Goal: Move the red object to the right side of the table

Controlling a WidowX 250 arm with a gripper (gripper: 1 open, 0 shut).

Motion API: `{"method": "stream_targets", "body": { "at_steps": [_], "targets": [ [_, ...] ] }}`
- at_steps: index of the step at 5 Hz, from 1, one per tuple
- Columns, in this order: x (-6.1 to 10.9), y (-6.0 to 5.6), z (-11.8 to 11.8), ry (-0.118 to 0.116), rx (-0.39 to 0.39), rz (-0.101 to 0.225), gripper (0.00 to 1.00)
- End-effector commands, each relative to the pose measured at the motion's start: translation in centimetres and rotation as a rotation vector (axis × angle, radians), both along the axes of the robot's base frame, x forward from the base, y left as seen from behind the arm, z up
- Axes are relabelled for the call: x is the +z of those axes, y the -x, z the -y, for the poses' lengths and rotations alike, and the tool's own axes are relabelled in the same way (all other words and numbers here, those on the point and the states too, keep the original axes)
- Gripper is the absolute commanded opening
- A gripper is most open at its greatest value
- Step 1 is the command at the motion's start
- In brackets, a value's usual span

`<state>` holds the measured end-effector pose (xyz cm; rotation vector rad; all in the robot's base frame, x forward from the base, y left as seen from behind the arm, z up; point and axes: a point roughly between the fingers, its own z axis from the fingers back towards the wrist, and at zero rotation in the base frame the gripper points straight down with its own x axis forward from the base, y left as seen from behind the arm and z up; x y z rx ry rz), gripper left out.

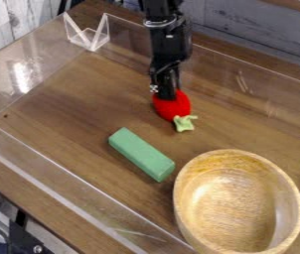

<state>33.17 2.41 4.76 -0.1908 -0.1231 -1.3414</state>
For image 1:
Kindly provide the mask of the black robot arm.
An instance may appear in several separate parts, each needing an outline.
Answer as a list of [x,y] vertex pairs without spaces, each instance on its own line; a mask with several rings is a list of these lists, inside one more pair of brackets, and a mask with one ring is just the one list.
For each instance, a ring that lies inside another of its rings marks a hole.
[[151,43],[150,88],[159,99],[174,100],[180,89],[179,65],[192,52],[191,23],[179,10],[183,0],[139,3]]

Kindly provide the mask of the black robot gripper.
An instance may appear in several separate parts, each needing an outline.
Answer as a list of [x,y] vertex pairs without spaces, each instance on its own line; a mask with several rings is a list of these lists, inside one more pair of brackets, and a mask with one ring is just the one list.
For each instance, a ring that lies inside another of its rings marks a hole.
[[150,31],[150,91],[163,100],[176,98],[180,88],[179,63],[191,55],[191,23],[184,16],[143,22]]

